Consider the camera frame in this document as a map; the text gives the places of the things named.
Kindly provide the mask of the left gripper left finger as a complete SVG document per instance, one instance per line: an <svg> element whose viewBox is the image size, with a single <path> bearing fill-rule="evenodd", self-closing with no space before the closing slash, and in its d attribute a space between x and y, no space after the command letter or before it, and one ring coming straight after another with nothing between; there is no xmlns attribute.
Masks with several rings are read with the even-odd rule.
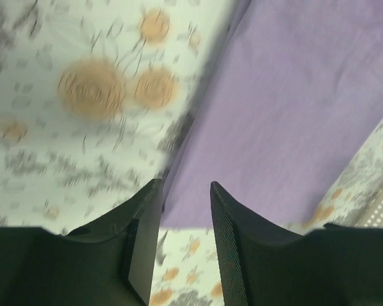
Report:
<svg viewBox="0 0 383 306"><path fill-rule="evenodd" d="M68 235L0 227L0 305L147 305L162 181Z"/></svg>

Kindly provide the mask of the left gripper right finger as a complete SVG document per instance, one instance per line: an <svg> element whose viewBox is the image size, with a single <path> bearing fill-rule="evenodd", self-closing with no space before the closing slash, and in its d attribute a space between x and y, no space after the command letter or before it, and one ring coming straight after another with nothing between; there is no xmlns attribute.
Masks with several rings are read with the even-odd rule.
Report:
<svg viewBox="0 0 383 306"><path fill-rule="evenodd" d="M299 235L217 182L210 199L225 305L383 305L383 229L327 223Z"/></svg>

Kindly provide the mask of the purple t shirt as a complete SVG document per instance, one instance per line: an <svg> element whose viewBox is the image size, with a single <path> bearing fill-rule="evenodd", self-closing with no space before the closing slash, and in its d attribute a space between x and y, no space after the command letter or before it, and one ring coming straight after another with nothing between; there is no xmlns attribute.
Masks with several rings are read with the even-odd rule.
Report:
<svg viewBox="0 0 383 306"><path fill-rule="evenodd" d="M220 183L307 221L383 118L383 1L251 1L188 135L161 225L210 227Z"/></svg>

